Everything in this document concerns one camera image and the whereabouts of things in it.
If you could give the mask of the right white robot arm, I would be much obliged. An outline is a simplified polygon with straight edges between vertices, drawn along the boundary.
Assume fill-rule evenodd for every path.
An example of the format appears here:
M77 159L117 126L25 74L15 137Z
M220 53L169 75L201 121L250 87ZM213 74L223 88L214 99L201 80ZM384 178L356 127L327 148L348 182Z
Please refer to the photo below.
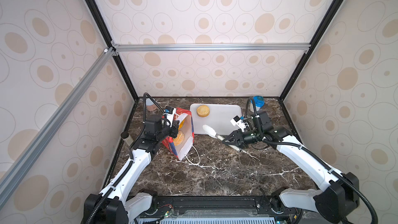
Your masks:
M376 210L359 190L359 180L354 174L345 174L323 161L285 127L273 126L267 112L256 106L254 97L248 99L246 108L251 109L253 114L250 117L234 117L231 122L238 128L229 136L223 137L206 124L203 125L203 131L237 151L242 151L250 144L263 142L298 165L317 186L316 190L281 187L266 198L266 206L273 213L283 214L290 208L297 208L299 214L296 223L303 211L310 211L320 214L330 223L347 224L347 216L363 202L370 211L371 223L378 223Z

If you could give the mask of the oval fake bread roll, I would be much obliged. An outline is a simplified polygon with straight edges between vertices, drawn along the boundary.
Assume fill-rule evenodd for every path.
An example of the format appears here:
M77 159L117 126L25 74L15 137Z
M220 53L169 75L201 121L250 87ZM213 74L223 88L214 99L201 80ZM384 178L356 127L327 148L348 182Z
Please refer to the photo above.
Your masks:
M178 131L177 137L173 138L173 143L175 146L180 145L185 139L184 133L182 131Z

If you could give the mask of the white rectangular tray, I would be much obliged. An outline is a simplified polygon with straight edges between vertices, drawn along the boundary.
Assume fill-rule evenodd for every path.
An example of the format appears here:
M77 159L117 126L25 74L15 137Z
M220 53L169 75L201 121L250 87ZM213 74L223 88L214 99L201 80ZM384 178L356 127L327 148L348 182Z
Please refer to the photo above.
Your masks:
M209 108L209 115L200 117L197 114L197 108L205 105ZM234 126L231 120L238 116L242 117L241 107L238 105L225 104L191 104L189 111L192 113L193 129L195 134L204 134L203 125L212 127L220 135L229 135L234 130L238 130L238 126Z

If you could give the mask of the red paper gift bag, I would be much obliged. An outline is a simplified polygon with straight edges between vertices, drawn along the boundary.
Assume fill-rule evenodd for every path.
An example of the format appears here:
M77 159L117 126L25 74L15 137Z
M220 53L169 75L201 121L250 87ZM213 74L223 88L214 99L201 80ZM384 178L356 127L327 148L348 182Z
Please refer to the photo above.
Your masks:
M185 159L194 143L194 128L192 121L192 113L182 108L166 108L167 119L173 115L173 120L179 121L177 137L167 137L162 144L175 156L179 161Z

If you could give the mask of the clear jar pink contents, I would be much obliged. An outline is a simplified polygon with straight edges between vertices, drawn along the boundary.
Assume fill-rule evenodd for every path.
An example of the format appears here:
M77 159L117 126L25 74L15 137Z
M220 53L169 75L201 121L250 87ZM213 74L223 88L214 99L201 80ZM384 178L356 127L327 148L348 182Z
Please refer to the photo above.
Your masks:
M156 104L151 99L146 99L145 102L146 102L147 111L153 112L153 111L157 110L158 107L156 106Z

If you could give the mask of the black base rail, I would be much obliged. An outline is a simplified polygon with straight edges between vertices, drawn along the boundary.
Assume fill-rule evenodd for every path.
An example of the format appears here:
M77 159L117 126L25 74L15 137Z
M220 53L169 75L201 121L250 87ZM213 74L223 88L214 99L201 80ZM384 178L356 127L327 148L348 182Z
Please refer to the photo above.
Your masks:
M254 210L258 214L282 217L300 209L317 212L327 221L337 224L358 206L358 199L341 190L322 192L281 188L270 196L205 196L160 197L155 191L142 190L127 202L119 196L104 194L88 196L84 203L84 224L129 224L143 215L162 218L166 208L181 214L186 211Z

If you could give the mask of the white cup blue lid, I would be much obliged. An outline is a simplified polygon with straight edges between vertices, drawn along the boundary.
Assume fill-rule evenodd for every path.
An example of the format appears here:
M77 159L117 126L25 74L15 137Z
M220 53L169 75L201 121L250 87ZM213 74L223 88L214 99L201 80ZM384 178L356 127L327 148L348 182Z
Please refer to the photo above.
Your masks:
M252 113L254 111L260 111L265 104L264 98L262 96L256 95L253 97L253 99L253 101L249 100L249 109Z

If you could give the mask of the horizontal aluminium frame bar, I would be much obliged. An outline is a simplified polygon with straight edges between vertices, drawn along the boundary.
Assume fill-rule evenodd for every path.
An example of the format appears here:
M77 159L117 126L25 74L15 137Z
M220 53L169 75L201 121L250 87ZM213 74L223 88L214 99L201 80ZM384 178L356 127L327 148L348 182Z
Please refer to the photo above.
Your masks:
M310 43L115 45L117 52L309 50Z

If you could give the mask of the small brown bottle black cap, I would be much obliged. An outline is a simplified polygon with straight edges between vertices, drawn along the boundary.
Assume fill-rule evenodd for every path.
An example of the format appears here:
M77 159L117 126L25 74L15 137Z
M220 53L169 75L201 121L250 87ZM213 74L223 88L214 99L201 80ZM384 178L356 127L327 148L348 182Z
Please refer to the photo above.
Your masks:
M131 147L134 143L134 139L130 136L129 132L124 131L121 133L121 139L126 143L128 147Z

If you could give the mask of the ridged fake bread stack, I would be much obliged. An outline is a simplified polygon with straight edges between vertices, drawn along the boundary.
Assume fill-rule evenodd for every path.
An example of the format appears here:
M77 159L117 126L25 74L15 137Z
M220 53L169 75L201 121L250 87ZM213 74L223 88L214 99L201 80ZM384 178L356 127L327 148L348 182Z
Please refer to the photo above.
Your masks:
M178 127L179 130L184 126L185 120L186 120L185 118L184 119L179 119L179 127Z

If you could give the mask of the left diagonal aluminium bar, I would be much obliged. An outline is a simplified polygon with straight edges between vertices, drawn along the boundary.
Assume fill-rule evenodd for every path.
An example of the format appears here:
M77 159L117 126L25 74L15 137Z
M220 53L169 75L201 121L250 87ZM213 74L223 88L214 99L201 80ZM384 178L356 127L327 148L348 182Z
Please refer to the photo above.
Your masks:
M75 88L66 97L61 106L49 118L46 124L41 128L32 142L27 146L23 153L12 165L10 170L1 180L1 208L7 203L11 195L19 186L23 178L29 172L33 164L37 161L41 153L59 130L65 119L79 103L83 94L91 86L98 73L104 67L105 63L114 54L115 49L108 47L101 56L94 62L88 72L79 81Z

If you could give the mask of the round fake bread bun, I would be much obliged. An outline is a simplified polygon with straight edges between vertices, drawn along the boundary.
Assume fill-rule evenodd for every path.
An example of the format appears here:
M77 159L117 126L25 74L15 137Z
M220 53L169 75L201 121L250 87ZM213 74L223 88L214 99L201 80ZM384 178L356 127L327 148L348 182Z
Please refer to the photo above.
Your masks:
M210 109L207 105L200 105L197 108L197 115L199 117L204 118L204 117L207 117L209 114L210 114Z

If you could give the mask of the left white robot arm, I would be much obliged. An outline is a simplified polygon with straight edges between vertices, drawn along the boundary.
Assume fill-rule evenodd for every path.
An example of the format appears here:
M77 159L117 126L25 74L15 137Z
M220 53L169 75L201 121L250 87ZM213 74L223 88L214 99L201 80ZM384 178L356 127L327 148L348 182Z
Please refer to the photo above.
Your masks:
M134 141L129 141L128 132L121 134L128 144L129 159L99 194L87 197L81 221L83 224L130 224L151 208L153 195L142 192L132 199L128 199L128 196L142 171L159 151L162 141L178 135L176 109L167 106L160 111L159 115L143 116L142 129Z

